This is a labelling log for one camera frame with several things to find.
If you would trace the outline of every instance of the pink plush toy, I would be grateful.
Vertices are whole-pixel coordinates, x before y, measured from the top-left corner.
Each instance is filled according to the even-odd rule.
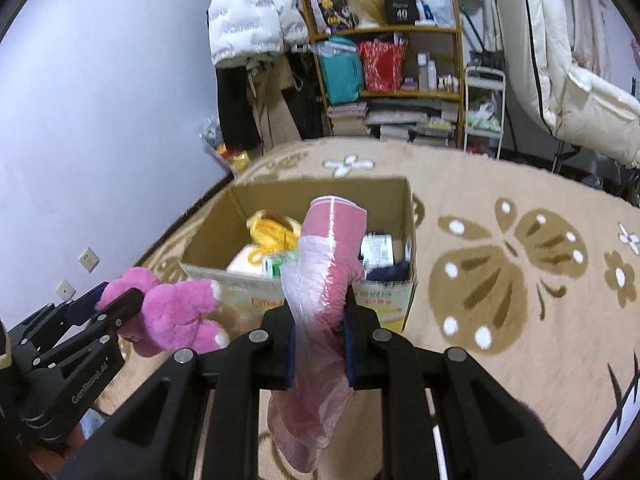
[[[130,288],[137,288],[143,294],[146,294],[158,285],[160,285],[160,280],[150,270],[142,267],[132,267],[125,270],[122,277],[106,286],[100,301],[95,305],[95,309],[104,310],[111,301],[116,300]],[[136,353],[142,357],[152,357],[162,351],[158,345],[151,341],[143,323],[142,314],[138,314],[121,327],[118,330],[118,334],[133,343]]]
[[[104,289],[97,310],[103,310],[129,288],[145,295],[142,310],[118,330],[133,343],[136,353],[151,357],[162,350],[191,348],[211,352],[229,344],[229,336],[216,322],[203,318],[220,305],[220,286],[211,280],[161,285],[156,275],[141,267],[126,270]]]
[[[158,285],[146,294],[142,317],[159,347],[169,351],[188,347],[203,354],[229,344],[225,330],[202,317],[219,305],[220,286],[211,280]]]

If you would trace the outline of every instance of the white bottle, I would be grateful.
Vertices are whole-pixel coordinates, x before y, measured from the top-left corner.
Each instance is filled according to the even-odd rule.
[[[436,70],[436,62],[431,60],[427,66],[427,74],[429,79],[429,90],[438,89],[438,72]]]
[[[418,88],[420,92],[426,92],[429,89],[428,60],[424,52],[418,53]]]

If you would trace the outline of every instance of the red patterned bag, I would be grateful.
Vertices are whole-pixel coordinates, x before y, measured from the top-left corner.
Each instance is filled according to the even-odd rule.
[[[363,41],[359,44],[367,90],[393,92],[402,84],[402,62],[406,44]]]

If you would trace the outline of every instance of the white down coat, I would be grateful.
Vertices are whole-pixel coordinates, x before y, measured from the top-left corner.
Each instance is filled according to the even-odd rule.
[[[284,53],[284,44],[308,42],[296,0],[211,0],[209,44],[218,68],[244,66]]]

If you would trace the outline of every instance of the silver screw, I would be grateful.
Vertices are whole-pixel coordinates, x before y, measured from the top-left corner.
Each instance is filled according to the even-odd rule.
[[[180,348],[175,354],[174,359],[181,365],[188,363],[193,359],[193,350],[190,348]]]
[[[249,341],[252,343],[264,343],[269,338],[269,332],[259,328],[249,334]]]
[[[387,341],[391,341],[392,334],[386,328],[377,328],[373,331],[371,337],[374,339],[374,341],[386,343]]]
[[[447,350],[447,357],[452,361],[461,363],[466,359],[466,351],[464,351],[462,348],[454,346],[453,348],[449,348],[449,350]]]

